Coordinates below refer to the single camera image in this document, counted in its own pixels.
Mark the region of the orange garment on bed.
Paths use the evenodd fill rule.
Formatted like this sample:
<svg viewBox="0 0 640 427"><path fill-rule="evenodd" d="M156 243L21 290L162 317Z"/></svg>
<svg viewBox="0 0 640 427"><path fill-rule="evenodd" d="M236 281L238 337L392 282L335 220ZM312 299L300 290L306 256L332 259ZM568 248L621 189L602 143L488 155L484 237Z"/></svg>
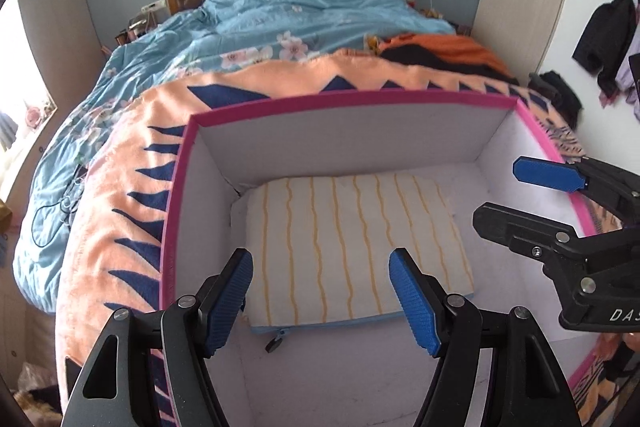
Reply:
<svg viewBox="0 0 640 427"><path fill-rule="evenodd" d="M477 75L518 85L508 66L490 49L462 35L403 34L380 40L378 56L402 65Z"/></svg>

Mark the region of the blue floral duvet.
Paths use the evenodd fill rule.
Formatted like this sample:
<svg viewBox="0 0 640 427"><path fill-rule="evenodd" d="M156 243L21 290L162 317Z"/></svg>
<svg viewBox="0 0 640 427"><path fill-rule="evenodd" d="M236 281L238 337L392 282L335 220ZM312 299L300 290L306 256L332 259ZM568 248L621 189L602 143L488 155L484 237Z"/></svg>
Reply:
<svg viewBox="0 0 640 427"><path fill-rule="evenodd" d="M186 75L234 72L268 60L305 62L370 36L451 35L406 0L205 0L117 48L96 87L43 151L17 239L13 274L25 299L52 314L64 251L82 193L82 172L125 108L145 90Z"/></svg>

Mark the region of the black hanging jacket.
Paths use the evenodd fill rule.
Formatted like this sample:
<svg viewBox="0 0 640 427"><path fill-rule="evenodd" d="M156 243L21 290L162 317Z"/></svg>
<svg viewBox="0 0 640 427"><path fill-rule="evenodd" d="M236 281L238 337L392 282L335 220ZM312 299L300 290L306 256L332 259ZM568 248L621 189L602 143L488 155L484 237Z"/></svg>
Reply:
<svg viewBox="0 0 640 427"><path fill-rule="evenodd" d="M636 28L634 0L601 4L592 13L574 49L572 59L597 77L597 84L607 98L613 98L618 91L615 77Z"/></svg>

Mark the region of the orange patterned blanket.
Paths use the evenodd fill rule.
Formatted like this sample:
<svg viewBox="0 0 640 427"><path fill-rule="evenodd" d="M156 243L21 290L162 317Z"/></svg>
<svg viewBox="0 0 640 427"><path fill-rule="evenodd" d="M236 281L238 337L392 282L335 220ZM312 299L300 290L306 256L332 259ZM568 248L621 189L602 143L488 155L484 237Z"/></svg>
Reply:
<svg viewBox="0 0 640 427"><path fill-rule="evenodd" d="M152 88L125 110L89 169L58 295L56 350L62 379L70 378L72 365L86 361L113 311L127 307L152 312L170 305L160 301L160 258L184 129L198 108L196 89L217 108L348 90L496 94L533 103L536 116L570 130L545 98L527 89L372 55L334 53L305 63L268 61L237 72L182 76ZM612 232L620 225L603 208L580 195L570 196L593 214L593 234Z"/></svg>

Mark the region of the pink cardboard box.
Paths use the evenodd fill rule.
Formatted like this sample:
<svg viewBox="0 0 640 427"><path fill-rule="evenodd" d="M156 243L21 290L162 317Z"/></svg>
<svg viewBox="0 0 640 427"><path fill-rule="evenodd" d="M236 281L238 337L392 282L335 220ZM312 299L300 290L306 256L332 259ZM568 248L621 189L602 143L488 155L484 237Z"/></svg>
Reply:
<svg viewBox="0 0 640 427"><path fill-rule="evenodd" d="M540 265L472 227L479 205L498 202L597 231L579 198L514 178L521 156L582 153L533 103L390 89L217 108L194 94L168 200L160 301L194 293L236 248L252 254L245 312L206 364L231 425L412 424L436 363L390 283L397 247L479 307L526 306L570 383L589 378L596 336L562 329Z"/></svg>

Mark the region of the yellow striped fabric pouch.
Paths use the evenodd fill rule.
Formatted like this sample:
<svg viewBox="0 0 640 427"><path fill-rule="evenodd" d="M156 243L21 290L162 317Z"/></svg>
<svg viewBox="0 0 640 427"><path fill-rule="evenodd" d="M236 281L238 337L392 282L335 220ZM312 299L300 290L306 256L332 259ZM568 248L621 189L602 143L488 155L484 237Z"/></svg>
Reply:
<svg viewBox="0 0 640 427"><path fill-rule="evenodd" d="M474 293L454 208L433 179L392 172L272 180L247 193L254 332L355 325L399 314L388 260L405 248L450 293Z"/></svg>

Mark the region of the purple hanging hoodie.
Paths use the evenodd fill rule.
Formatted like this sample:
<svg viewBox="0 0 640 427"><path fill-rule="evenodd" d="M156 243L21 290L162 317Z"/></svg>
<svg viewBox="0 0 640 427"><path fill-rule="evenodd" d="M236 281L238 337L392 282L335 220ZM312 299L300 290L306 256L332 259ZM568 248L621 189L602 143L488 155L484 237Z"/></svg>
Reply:
<svg viewBox="0 0 640 427"><path fill-rule="evenodd" d="M639 81L634 75L634 68L639 68L637 61L636 65L631 65L635 58L639 56L639 7L634 8L634 28L631 29L631 33L626 38L626 42L623 45L623 58L620 60L620 67L617 69L615 75L615 82L618 91L625 97L626 103L632 106L634 110L634 117L639 119Z"/></svg>

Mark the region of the black clothes pile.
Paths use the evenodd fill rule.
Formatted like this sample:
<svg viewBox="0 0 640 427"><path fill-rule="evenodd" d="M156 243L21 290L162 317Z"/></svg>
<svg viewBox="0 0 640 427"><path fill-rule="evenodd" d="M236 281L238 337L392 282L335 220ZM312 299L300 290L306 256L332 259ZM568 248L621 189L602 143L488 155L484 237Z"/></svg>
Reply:
<svg viewBox="0 0 640 427"><path fill-rule="evenodd" d="M529 89L548 98L568 127L575 130L582 111L582 102L568 83L554 70L542 74L531 72L528 78Z"/></svg>

